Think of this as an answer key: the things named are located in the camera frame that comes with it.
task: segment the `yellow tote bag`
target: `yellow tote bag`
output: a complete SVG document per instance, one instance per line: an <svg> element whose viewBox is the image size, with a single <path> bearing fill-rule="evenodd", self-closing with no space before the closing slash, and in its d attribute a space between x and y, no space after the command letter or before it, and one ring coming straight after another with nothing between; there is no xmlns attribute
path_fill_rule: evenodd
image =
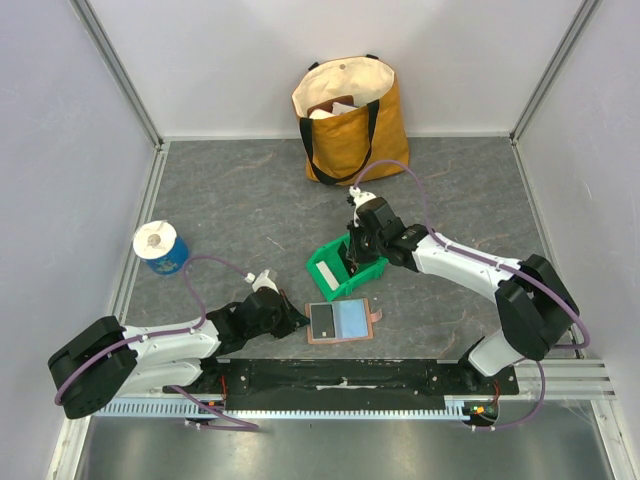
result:
<svg viewBox="0 0 640 480"><path fill-rule="evenodd" d="M328 100L352 95L356 110L322 119L307 112ZM373 55L313 64L292 95L307 153L306 174L325 185L353 184L358 174L376 160L409 164L398 78L394 70ZM402 171L380 165L364 181Z"/></svg>

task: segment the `paper roll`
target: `paper roll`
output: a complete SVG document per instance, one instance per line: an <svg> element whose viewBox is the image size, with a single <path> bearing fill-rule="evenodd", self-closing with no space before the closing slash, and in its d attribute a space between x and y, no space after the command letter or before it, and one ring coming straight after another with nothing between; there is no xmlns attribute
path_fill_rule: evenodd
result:
<svg viewBox="0 0 640 480"><path fill-rule="evenodd" d="M176 229L166 220L142 225L133 235L133 251L143 260L167 255L176 243Z"/></svg>

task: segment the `gray floor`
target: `gray floor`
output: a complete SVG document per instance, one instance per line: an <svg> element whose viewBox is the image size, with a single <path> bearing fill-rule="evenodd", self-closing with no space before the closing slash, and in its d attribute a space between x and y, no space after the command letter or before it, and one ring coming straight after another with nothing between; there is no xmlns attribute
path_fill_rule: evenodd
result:
<svg viewBox="0 0 640 480"><path fill-rule="evenodd" d="M436 230L502 256L542 253L511 146L506 138L411 139L411 167L429 195ZM311 254L346 232L347 189L304 177L298 140L174 142L153 219L171 222L192 253L219 255L258 273L271 268L300 309L323 297L305 269ZM417 189L398 175L366 184L406 224L421 222ZM249 287L217 264L194 266L193 283L211 309L242 300ZM236 357L456 359L498 326L495 306L446 280L388 267L354 297L367 297L383 319L368 341L309 345L305 332L254 339ZM140 266L127 323L190 320L197 308L179 275Z"/></svg>
<svg viewBox="0 0 640 480"><path fill-rule="evenodd" d="M530 408L505 401L501 416ZM498 433L435 421L257 423L237 433L94 418L76 480L613 480L589 402L547 403L526 428Z"/></svg>

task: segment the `white wall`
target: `white wall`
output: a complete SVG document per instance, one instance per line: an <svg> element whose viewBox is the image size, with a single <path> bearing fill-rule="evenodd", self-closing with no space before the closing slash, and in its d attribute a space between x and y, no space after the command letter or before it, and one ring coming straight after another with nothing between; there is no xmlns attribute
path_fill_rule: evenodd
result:
<svg viewBox="0 0 640 480"><path fill-rule="evenodd" d="M31 480L47 359L105 314L153 153L69 2L4 1L0 38L0 477Z"/></svg>
<svg viewBox="0 0 640 480"><path fill-rule="evenodd" d="M314 61L375 53L412 133L508 132L580 0L92 0L166 136L297 135Z"/></svg>
<svg viewBox="0 0 640 480"><path fill-rule="evenodd" d="M640 4L602 2L521 152L561 274L640 446Z"/></svg>

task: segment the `green container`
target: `green container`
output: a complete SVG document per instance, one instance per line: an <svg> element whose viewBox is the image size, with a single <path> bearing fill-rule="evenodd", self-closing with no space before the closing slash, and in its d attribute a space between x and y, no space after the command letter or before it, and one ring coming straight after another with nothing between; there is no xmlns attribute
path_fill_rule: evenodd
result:
<svg viewBox="0 0 640 480"><path fill-rule="evenodd" d="M320 247L316 252L311 256L309 261L307 262L307 270L311 274L311 277L315 280L324 295L324 298L327 299L327 302L332 302L338 297L342 297L345 295L351 294L353 290L362 285L369 280L373 280L376 278L380 278L382 272L384 271L385 265L389 262L384 257L380 257L373 263L369 263L367 265L360 265L358 267L358 272L353 276L349 277L349 273L347 269L344 267L342 263L342 259L338 254L338 249L341 245L345 245L349 247L349 234L343 235L340 238L335 239L332 242L327 243L323 247ZM324 276L316 266L317 263L324 262L329 267L329 270L336 278L338 283L340 284L338 288L332 290Z"/></svg>

